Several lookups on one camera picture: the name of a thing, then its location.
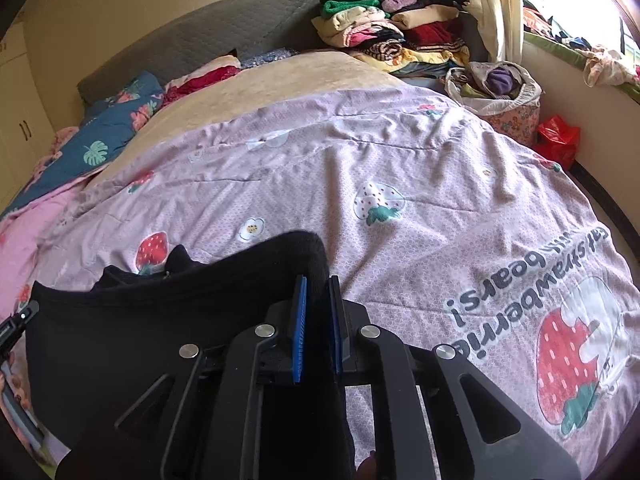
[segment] red folded fabric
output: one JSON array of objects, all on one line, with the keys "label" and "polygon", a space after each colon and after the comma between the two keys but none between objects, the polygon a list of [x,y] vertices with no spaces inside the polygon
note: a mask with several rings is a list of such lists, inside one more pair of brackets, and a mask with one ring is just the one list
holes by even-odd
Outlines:
[{"label": "red folded fabric", "polygon": [[235,76],[238,72],[240,72],[238,67],[232,65],[221,66],[211,72],[207,72],[203,76],[195,77],[187,81],[182,86],[172,86],[169,88],[168,92],[164,94],[164,100],[162,101],[160,109],[176,102],[178,99],[185,97],[186,95],[193,94],[194,92],[202,90],[203,88],[211,86],[219,81],[229,79],[230,77]]},{"label": "red folded fabric", "polygon": [[453,43],[460,38],[461,25],[458,19],[433,22],[404,30],[403,33],[407,41],[419,46]]}]

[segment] monstera leaf print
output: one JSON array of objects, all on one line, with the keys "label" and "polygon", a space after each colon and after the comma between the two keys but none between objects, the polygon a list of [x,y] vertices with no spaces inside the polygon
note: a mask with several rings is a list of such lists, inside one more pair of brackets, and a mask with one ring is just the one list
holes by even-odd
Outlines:
[{"label": "monstera leaf print", "polygon": [[92,142],[91,146],[86,148],[87,151],[84,154],[84,161],[89,166],[97,166],[98,164],[101,164],[105,160],[107,160],[107,157],[105,155],[107,154],[107,151],[109,151],[109,148],[101,140]]}]

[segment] beige bed sheet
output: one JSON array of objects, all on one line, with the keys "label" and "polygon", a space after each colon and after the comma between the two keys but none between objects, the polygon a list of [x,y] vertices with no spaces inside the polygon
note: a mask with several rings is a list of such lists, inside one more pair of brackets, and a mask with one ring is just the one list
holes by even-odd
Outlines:
[{"label": "beige bed sheet", "polygon": [[308,94],[403,84],[347,54],[329,50],[243,70],[160,110],[89,186],[113,176],[158,142],[207,124],[228,121],[278,101]]}]

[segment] window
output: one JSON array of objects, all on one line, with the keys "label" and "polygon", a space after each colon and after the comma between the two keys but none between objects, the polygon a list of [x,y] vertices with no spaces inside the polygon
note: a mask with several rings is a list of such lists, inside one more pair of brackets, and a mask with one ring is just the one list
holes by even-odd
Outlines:
[{"label": "window", "polygon": [[640,64],[640,48],[611,0],[542,0],[546,18],[569,36],[619,50],[633,65]]}]

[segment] cream curtain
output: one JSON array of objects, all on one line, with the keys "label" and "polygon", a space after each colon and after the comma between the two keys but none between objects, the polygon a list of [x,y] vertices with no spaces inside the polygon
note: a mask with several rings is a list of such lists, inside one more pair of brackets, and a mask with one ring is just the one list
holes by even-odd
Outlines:
[{"label": "cream curtain", "polygon": [[467,10],[478,20],[478,31],[491,60],[522,60],[522,0],[471,0]]}]

